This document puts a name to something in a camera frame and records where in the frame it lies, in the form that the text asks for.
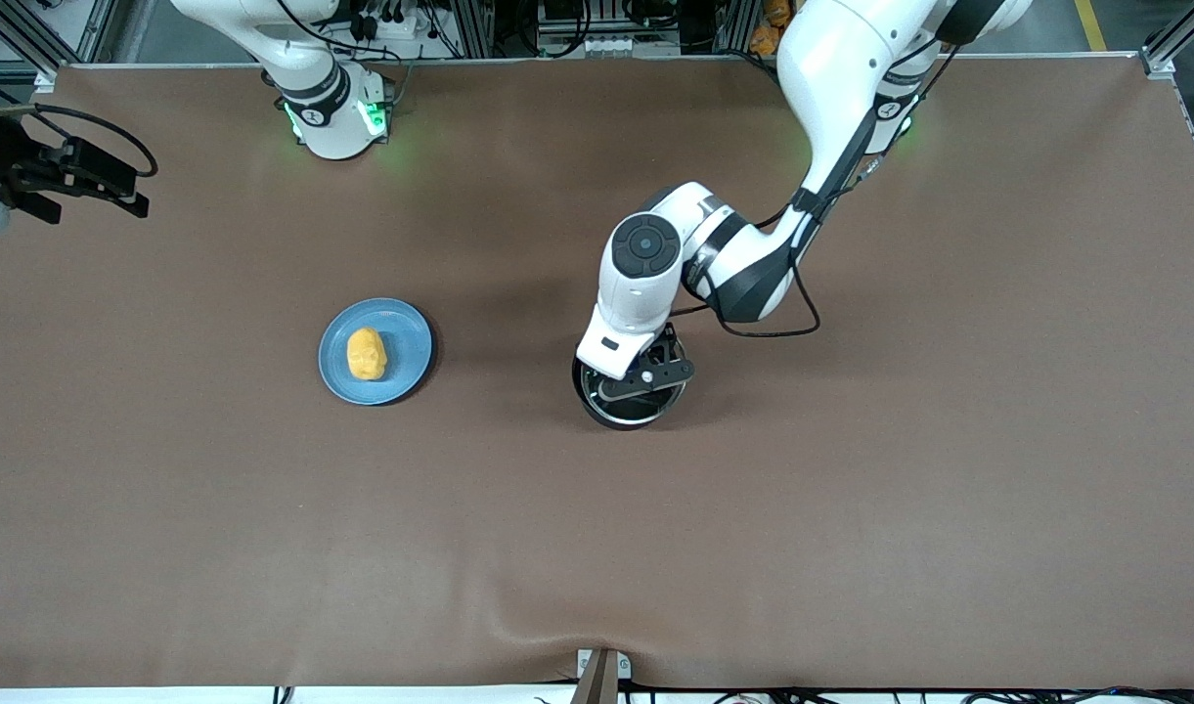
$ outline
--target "brown mat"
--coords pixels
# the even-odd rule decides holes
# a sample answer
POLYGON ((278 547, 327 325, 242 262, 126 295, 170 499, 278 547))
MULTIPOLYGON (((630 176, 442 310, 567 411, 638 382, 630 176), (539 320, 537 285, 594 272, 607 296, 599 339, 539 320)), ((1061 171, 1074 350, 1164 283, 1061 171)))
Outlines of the brown mat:
POLYGON ((653 685, 1194 687, 1194 149, 1133 60, 958 62, 807 258, 821 333, 688 317, 698 378, 640 433, 570 388, 597 258, 664 184, 793 191, 752 68, 423 68, 351 163, 253 70, 59 86, 164 172, 146 222, 0 240, 0 685, 529 681, 609 644, 653 685), (444 339, 389 409, 315 368, 373 295, 444 339))

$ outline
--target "wire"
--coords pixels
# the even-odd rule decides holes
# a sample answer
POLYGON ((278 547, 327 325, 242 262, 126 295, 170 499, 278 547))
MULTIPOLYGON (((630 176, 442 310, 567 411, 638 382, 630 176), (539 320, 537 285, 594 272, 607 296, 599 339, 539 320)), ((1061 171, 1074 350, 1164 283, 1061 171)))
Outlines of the wire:
POLYGON ((666 29, 678 24, 678 5, 673 6, 673 13, 669 18, 641 18, 640 14, 633 12, 632 0, 623 0, 623 14, 645 29, 666 29))
POLYGON ((104 119, 104 117, 92 116, 88 115, 88 112, 84 111, 75 111, 73 107, 63 107, 60 105, 42 105, 38 103, 32 107, 35 109, 37 115, 39 115, 39 112, 50 112, 51 115, 55 116, 76 117, 76 119, 79 121, 88 122, 94 125, 109 129, 110 132, 117 134, 118 137, 125 138, 128 142, 130 142, 131 146, 139 149, 140 153, 144 155, 144 159, 148 160, 148 171, 147 172, 137 171, 136 175, 139 175, 140 178, 150 178, 158 174, 158 160, 154 159, 154 153, 149 152, 148 147, 144 147, 144 142, 141 142, 140 138, 136 138, 135 134, 128 132, 127 129, 123 129, 122 126, 118 126, 115 123, 104 119))
POLYGON ((537 44, 535 44, 528 36, 528 27, 531 25, 531 19, 528 17, 528 10, 533 0, 519 1, 519 6, 517 6, 516 24, 517 32, 519 32, 519 41, 522 41, 522 44, 527 47, 534 57, 568 57, 570 54, 573 54, 577 49, 584 45, 584 39, 587 39, 587 32, 591 31, 592 27, 592 8, 591 5, 589 5, 589 0, 576 0, 576 36, 560 54, 548 54, 547 51, 540 50, 537 44))
MULTIPOLYGON (((825 202, 824 209, 830 209, 830 206, 832 206, 835 202, 839 200, 841 197, 847 194, 848 192, 853 192, 853 189, 856 186, 842 187, 839 189, 839 191, 832 192, 832 194, 827 197, 827 202, 825 202)), ((783 209, 780 209, 778 214, 771 215, 770 218, 763 220, 763 222, 757 223, 757 226, 755 227, 757 227, 758 229, 764 228, 765 226, 783 217, 783 214, 787 212, 787 210, 788 210, 788 204, 786 203, 783 205, 783 209)), ((804 299, 804 302, 806 302, 806 307, 810 308, 811 316, 814 320, 814 322, 810 327, 801 329, 781 331, 780 333, 745 333, 744 331, 738 331, 731 327, 731 325, 727 323, 725 317, 722 317, 722 314, 718 311, 716 308, 713 308, 714 317, 718 317, 718 325, 721 326, 722 329, 727 331, 727 333, 737 335, 737 338, 755 338, 755 339, 801 338, 801 335, 804 334, 818 333, 821 325, 824 325, 824 321, 821 321, 821 316, 819 315, 819 308, 816 307, 813 298, 811 298, 810 290, 806 289, 806 284, 801 278, 801 264, 796 261, 796 254, 794 254, 790 249, 788 252, 788 267, 792 271, 792 280, 794 282, 794 284, 796 284, 796 290, 801 292, 801 298, 804 299)), ((704 276, 704 283, 709 285, 709 295, 716 296, 718 286, 714 285, 714 279, 709 277, 708 268, 707 271, 704 271, 703 276, 704 276)), ((695 305, 691 308, 677 308, 673 309, 673 311, 671 311, 671 315, 669 316, 670 317, 688 316, 691 315, 691 313, 703 311, 706 308, 710 308, 708 303, 704 305, 695 305)), ((816 694, 807 694, 807 696, 816 696, 816 694)), ((833 704, 833 702, 831 702, 830 699, 820 698, 819 696, 819 698, 817 698, 816 700, 816 704, 833 704)))
POLYGON ((769 218, 762 220, 762 222, 758 222, 753 227, 756 227, 758 229, 771 227, 774 223, 780 222, 780 218, 783 217, 783 214, 787 214, 787 212, 788 212, 788 204, 784 203, 783 204, 783 209, 780 209, 778 214, 773 214, 769 218))
MULTIPOLYGON (((421 57, 423 57, 423 45, 419 44, 419 58, 421 57)), ((394 107, 399 106, 401 104, 401 100, 405 99, 405 89, 408 88, 410 86, 410 76, 413 75, 413 66, 414 63, 419 62, 419 58, 414 58, 412 62, 410 62, 408 68, 405 68, 405 78, 401 79, 401 88, 398 89, 396 98, 392 99, 392 106, 394 107)))
POLYGON ((732 57, 744 58, 745 62, 752 63, 758 70, 764 73, 767 78, 775 81, 775 85, 780 85, 780 76, 775 74, 775 69, 765 62, 764 58, 758 57, 756 54, 749 54, 747 51, 740 51, 739 49, 719 49, 718 54, 731 54, 732 57))
MULTIPOLYGON (((931 81, 927 84, 927 88, 922 89, 922 94, 919 94, 918 103, 915 103, 913 107, 910 107, 910 112, 913 112, 913 109, 921 106, 922 101, 927 99, 927 94, 931 93, 933 86, 936 85, 936 81, 940 80, 940 76, 944 75, 944 72, 948 70, 948 64, 954 62, 954 58, 958 56, 958 53, 960 50, 962 50, 962 47, 960 44, 954 45, 954 48, 949 50, 948 57, 944 57, 944 63, 942 63, 940 70, 936 72, 936 75, 931 76, 931 81)), ((910 112, 906 112, 905 116, 909 117, 910 112)))
MULTIPOLYGON (((350 51, 364 51, 365 50, 364 48, 361 48, 361 47, 358 47, 356 44, 345 44, 345 43, 343 43, 343 41, 328 39, 328 37, 319 35, 319 32, 315 32, 309 26, 306 26, 306 23, 302 23, 301 19, 297 19, 296 14, 293 14, 293 10, 289 8, 289 6, 287 4, 284 4, 284 0, 275 0, 275 2, 279 6, 281 10, 284 11, 284 13, 288 14, 288 19, 293 19, 293 24, 295 24, 297 27, 300 27, 301 31, 306 32, 307 35, 309 35, 312 37, 315 37, 315 39, 322 41, 324 44, 327 44, 328 47, 340 47, 341 49, 347 49, 350 51)), ((396 63, 401 62, 401 57, 396 53, 394 53, 394 51, 392 51, 392 50, 389 50, 387 48, 383 48, 383 49, 371 49, 371 50, 381 53, 384 58, 392 57, 392 58, 396 60, 396 63)))
POLYGON ((911 58, 917 57, 918 54, 927 51, 928 47, 935 43, 936 43, 936 37, 933 36, 931 39, 927 41, 927 44, 923 44, 922 47, 915 49, 913 51, 905 54, 904 57, 897 58, 896 62, 892 62, 892 66, 888 67, 888 70, 891 72, 892 68, 897 68, 901 66, 901 63, 909 62, 911 58))
MULTIPOLYGON (((5 89, 0 89, 0 98, 6 101, 7 106, 21 106, 21 103, 19 103, 19 100, 16 100, 14 97, 13 97, 13 94, 6 93, 5 89)), ((64 129, 61 129, 54 121, 48 119, 48 117, 45 117, 45 116, 37 116, 37 115, 35 115, 35 112, 31 112, 30 115, 32 117, 36 117, 36 121, 38 123, 41 123, 42 125, 45 125, 47 128, 50 128, 50 130, 53 130, 54 132, 59 134, 60 137, 62 137, 62 138, 70 138, 70 132, 66 132, 64 129)))
POLYGON ((453 43, 453 39, 449 39, 449 32, 445 32, 444 25, 441 25, 441 14, 436 12, 435 5, 430 0, 419 2, 419 5, 423 8, 423 14, 431 23, 431 29, 439 36, 441 44, 444 44, 454 58, 462 58, 462 53, 457 50, 457 45, 453 43))
MULTIPOLYGON (((942 63, 940 70, 937 70, 936 74, 931 76, 931 80, 927 81, 927 88, 922 89, 922 93, 918 94, 918 99, 915 100, 913 105, 910 105, 909 111, 905 111, 905 116, 900 118, 900 124, 905 124, 905 121, 910 119, 910 116, 913 115, 913 111, 917 111, 918 106, 922 106, 923 103, 927 103, 927 95, 931 93, 931 88, 933 86, 936 85, 936 81, 940 80, 940 76, 944 75, 944 70, 946 68, 948 68, 948 64, 954 62, 954 57, 958 56, 960 49, 962 49, 961 45, 954 45, 953 49, 949 49, 948 55, 944 57, 944 63, 942 63)), ((892 152, 892 148, 896 147, 897 142, 899 142, 899 138, 893 138, 892 143, 888 143, 888 147, 884 149, 884 152, 879 153, 879 159, 882 160, 884 156, 887 156, 888 153, 892 152)))

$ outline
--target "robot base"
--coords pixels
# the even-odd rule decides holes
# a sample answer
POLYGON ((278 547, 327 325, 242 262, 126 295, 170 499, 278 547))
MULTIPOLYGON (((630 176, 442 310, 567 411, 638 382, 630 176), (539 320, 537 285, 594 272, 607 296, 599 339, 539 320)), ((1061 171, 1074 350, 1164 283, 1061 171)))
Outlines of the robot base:
POLYGON ((623 381, 597 372, 578 357, 570 365, 584 410, 614 430, 639 430, 660 419, 683 396, 691 377, 694 366, 671 325, 635 358, 623 381))
POLYGON ((373 143, 386 143, 392 129, 396 85, 358 63, 343 62, 341 66, 349 73, 351 91, 333 112, 330 124, 307 124, 302 119, 303 111, 298 117, 284 104, 296 143, 324 160, 351 160, 373 143))

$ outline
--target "robotic arm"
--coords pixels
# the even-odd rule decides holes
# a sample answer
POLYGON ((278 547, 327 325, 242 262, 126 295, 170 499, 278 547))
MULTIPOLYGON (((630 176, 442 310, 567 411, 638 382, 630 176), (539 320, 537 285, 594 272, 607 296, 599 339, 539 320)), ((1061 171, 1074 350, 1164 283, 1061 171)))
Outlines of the robotic arm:
POLYGON ((941 43, 968 44, 1029 5, 807 0, 778 56, 780 85, 812 148, 801 186, 771 233, 698 183, 665 189, 618 223, 571 366, 584 409, 618 430, 660 418, 694 375, 667 321, 678 285, 725 327, 769 316, 799 284, 796 266, 862 158, 886 154, 909 128, 941 43))
POLYGON ((59 223, 62 206, 45 192, 106 200, 137 218, 144 218, 148 198, 136 191, 136 179, 153 175, 158 171, 155 166, 158 161, 140 140, 100 117, 51 105, 0 106, 0 231, 10 224, 10 212, 16 209, 43 222, 59 223), (149 160, 149 171, 137 172, 135 166, 66 130, 61 130, 64 140, 59 147, 37 142, 24 130, 19 117, 38 116, 42 111, 82 117, 128 135, 128 140, 149 160))
POLYGON ((386 138, 392 104, 383 76, 338 62, 314 37, 289 37, 297 23, 332 17, 340 0, 287 0, 288 8, 281 1, 172 0, 178 12, 221 31, 261 63, 284 95, 296 137, 315 155, 349 160, 386 138))

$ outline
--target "black cable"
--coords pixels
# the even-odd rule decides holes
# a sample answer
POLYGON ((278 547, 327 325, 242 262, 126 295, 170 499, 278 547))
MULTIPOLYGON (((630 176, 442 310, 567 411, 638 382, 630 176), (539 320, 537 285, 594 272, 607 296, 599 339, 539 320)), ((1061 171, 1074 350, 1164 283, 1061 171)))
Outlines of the black cable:
POLYGON ((917 57, 918 54, 927 51, 928 47, 935 43, 936 43, 936 37, 933 36, 931 39, 927 41, 927 44, 923 44, 922 47, 915 49, 913 51, 905 54, 904 57, 897 58, 896 62, 892 62, 892 66, 888 67, 888 70, 891 72, 892 68, 897 68, 901 66, 901 63, 909 62, 910 58, 917 57))
POLYGON ((718 54, 731 54, 732 57, 744 58, 745 62, 752 63, 758 70, 764 73, 767 78, 775 81, 775 85, 780 85, 780 76, 775 74, 775 69, 770 67, 762 57, 756 54, 749 54, 747 51, 740 51, 739 49, 719 49, 718 54))
MULTIPOLYGON (((818 333, 820 327, 824 326, 824 320, 819 315, 819 308, 814 305, 813 298, 810 297, 810 290, 806 290, 806 284, 801 280, 801 268, 796 263, 792 263, 792 280, 796 282, 796 290, 801 292, 801 298, 810 307, 810 315, 814 317, 813 325, 807 328, 801 329, 784 329, 775 331, 775 333, 745 333, 744 331, 736 329, 722 320, 722 314, 714 308, 714 317, 718 320, 718 325, 721 326, 726 333, 734 334, 736 338, 751 338, 751 339, 775 339, 775 338, 801 338, 806 334, 818 333)), ((704 272, 704 282, 709 284, 709 291, 712 295, 716 295, 716 288, 714 286, 714 280, 709 278, 709 272, 704 272)))
POLYGON ((441 44, 444 44, 444 48, 449 50, 449 54, 451 54, 454 58, 462 58, 462 53, 458 51, 457 45, 449 39, 449 35, 444 31, 444 26, 441 26, 441 16, 436 12, 435 5, 432 5, 430 0, 424 0, 419 2, 419 5, 423 8, 423 14, 425 14, 427 21, 431 23, 431 29, 435 30, 436 35, 441 38, 441 44))
MULTIPOLYGON (((931 81, 927 84, 927 88, 922 89, 922 94, 919 94, 918 101, 915 103, 913 107, 910 107, 910 112, 913 112, 913 109, 921 106, 922 101, 927 99, 927 94, 931 93, 933 86, 936 85, 936 81, 940 80, 940 76, 944 75, 944 72, 948 70, 948 64, 954 62, 954 58, 958 56, 958 53, 960 50, 962 50, 962 47, 960 44, 955 45, 953 49, 949 50, 948 57, 944 57, 944 63, 942 63, 940 70, 936 72, 936 75, 931 76, 931 81)), ((906 112, 905 116, 909 117, 910 112, 906 112)))
MULTIPOLYGON (((960 49, 962 49, 960 45, 954 45, 954 48, 949 50, 948 55, 944 57, 944 63, 940 67, 940 70, 931 76, 931 80, 927 81, 927 88, 923 88, 922 93, 918 94, 918 100, 916 100, 913 105, 910 105, 909 111, 905 111, 905 116, 900 118, 900 124, 905 124, 905 121, 910 119, 913 111, 917 111, 918 106, 927 103, 927 95, 931 93, 931 88, 940 80, 940 76, 944 75, 944 70, 948 68, 948 64, 954 62, 954 57, 958 56, 960 49)), ((888 153, 892 152, 892 148, 896 147, 897 142, 899 142, 899 138, 893 138, 892 143, 888 143, 888 147, 884 149, 884 152, 879 153, 879 158, 882 159, 884 156, 887 156, 888 153)))
MULTIPOLYGON (((302 23, 301 19, 298 19, 296 17, 296 14, 293 14, 293 10, 289 8, 289 6, 287 4, 284 4, 284 0, 275 0, 275 2, 279 6, 281 10, 284 11, 284 14, 288 14, 288 19, 293 19, 293 24, 295 24, 297 27, 301 27, 301 31, 306 32, 307 35, 309 35, 312 37, 315 37, 315 39, 319 39, 321 43, 327 44, 328 47, 340 47, 343 49, 347 49, 350 51, 353 51, 355 53, 355 55, 353 55, 355 57, 356 57, 356 55, 358 55, 358 54, 356 54, 356 51, 364 51, 365 50, 365 49, 363 49, 363 48, 361 48, 358 45, 345 44, 345 43, 343 43, 343 41, 328 39, 328 37, 319 35, 319 32, 315 32, 309 26, 306 26, 306 23, 302 23)), ((394 51, 392 51, 389 49, 386 49, 386 48, 383 48, 383 49, 373 49, 373 51, 381 53, 384 58, 388 58, 388 57, 395 58, 396 63, 401 62, 401 57, 398 57, 396 53, 394 53, 394 51)))
POLYGON ((778 214, 773 214, 769 218, 762 220, 762 222, 758 222, 753 227, 756 227, 758 229, 762 229, 762 228, 765 228, 765 227, 770 227, 774 223, 780 222, 780 218, 783 218, 783 214, 787 214, 787 212, 788 212, 788 204, 784 203, 783 204, 783 209, 780 209, 778 214))
POLYGON ((589 0, 576 0, 576 36, 570 41, 570 44, 558 54, 548 54, 547 51, 540 50, 537 44, 530 39, 527 35, 528 27, 531 25, 531 18, 528 17, 527 12, 531 7, 533 0, 521 0, 519 6, 517 6, 517 30, 519 30, 519 41, 527 47, 534 57, 543 58, 561 58, 568 57, 577 49, 584 45, 584 39, 587 39, 589 32, 592 27, 592 8, 589 5, 589 0))
MULTIPOLYGON (((851 192, 853 189, 856 186, 842 187, 839 189, 839 191, 833 192, 833 194, 830 194, 827 197, 827 203, 824 205, 824 209, 830 209, 830 206, 832 206, 835 202, 839 200, 841 197, 847 194, 848 192, 851 192)), ((762 229, 767 224, 775 222, 775 220, 783 217, 783 214, 787 212, 787 210, 788 205, 784 204, 783 209, 780 209, 778 214, 771 215, 769 220, 763 220, 762 223, 757 223, 757 226, 755 227, 762 229)), ((721 326, 722 329, 727 331, 727 333, 737 335, 737 338, 757 338, 757 339, 801 338, 801 335, 804 334, 818 333, 821 325, 824 325, 824 321, 821 321, 821 316, 819 315, 819 308, 816 307, 813 298, 811 298, 810 290, 806 289, 806 284, 801 278, 801 266, 799 266, 799 263, 796 261, 796 255, 794 255, 790 251, 788 252, 788 267, 792 271, 792 279, 794 284, 796 284, 796 290, 801 292, 801 298, 804 299, 804 302, 806 302, 806 307, 810 308, 810 313, 814 320, 813 325, 811 325, 807 328, 781 331, 780 333, 745 333, 744 331, 738 331, 731 327, 731 325, 727 323, 725 317, 722 317, 721 313, 718 311, 716 308, 714 308, 714 317, 718 317, 718 325, 721 326)), ((716 295, 718 286, 714 285, 714 280, 709 277, 709 271, 704 271, 703 276, 704 276, 704 283, 709 285, 709 295, 716 295)), ((704 305, 695 305, 691 308, 677 308, 673 309, 673 311, 671 311, 670 317, 688 316, 691 315, 691 313, 703 311, 706 308, 710 307, 708 304, 704 304, 704 305)), ((833 704, 833 702, 831 702, 830 699, 824 699, 821 698, 821 696, 814 694, 814 692, 793 691, 793 694, 798 696, 798 698, 810 699, 811 702, 814 702, 814 704, 833 704)))
POLYGON ((141 142, 140 138, 136 138, 135 134, 128 132, 127 129, 123 129, 122 126, 118 126, 115 123, 104 119, 104 117, 92 116, 88 115, 88 112, 84 111, 75 111, 73 107, 63 107, 60 105, 42 105, 42 104, 36 104, 33 105, 33 107, 37 115, 39 115, 39 112, 50 112, 51 115, 55 116, 76 117, 76 119, 79 121, 85 121, 94 125, 109 129, 110 132, 117 134, 118 137, 125 138, 128 142, 130 142, 131 146, 139 149, 140 153, 144 155, 144 159, 148 160, 148 171, 147 172, 137 171, 136 175, 139 175, 140 178, 149 178, 150 175, 158 174, 158 160, 154 159, 154 153, 149 152, 148 147, 144 147, 144 142, 141 142))
POLYGON ((1078 704, 1079 702, 1093 699, 1094 696, 1141 696, 1145 699, 1161 699, 1169 702, 1169 704, 1192 704, 1190 700, 1183 698, 1183 696, 1174 694, 1174 692, 1140 690, 1137 686, 1112 686, 1109 690, 1090 691, 1084 692, 1084 694, 1072 696, 1072 698, 1061 698, 1060 702, 1061 704, 1078 704))
POLYGON ((641 18, 632 10, 632 0, 623 0, 623 14, 627 14, 627 19, 632 19, 633 23, 645 27, 645 29, 666 29, 678 24, 678 5, 673 10, 673 13, 669 18, 641 18))
MULTIPOLYGON (((16 100, 13 94, 6 93, 5 89, 0 89, 0 98, 6 101, 7 106, 21 106, 21 103, 16 100)), ((32 115, 32 117, 36 117, 36 121, 42 125, 45 125, 54 132, 61 135, 62 138, 70 138, 70 132, 66 132, 64 129, 61 129, 61 126, 59 126, 54 121, 48 119, 48 117, 37 115, 32 115)))

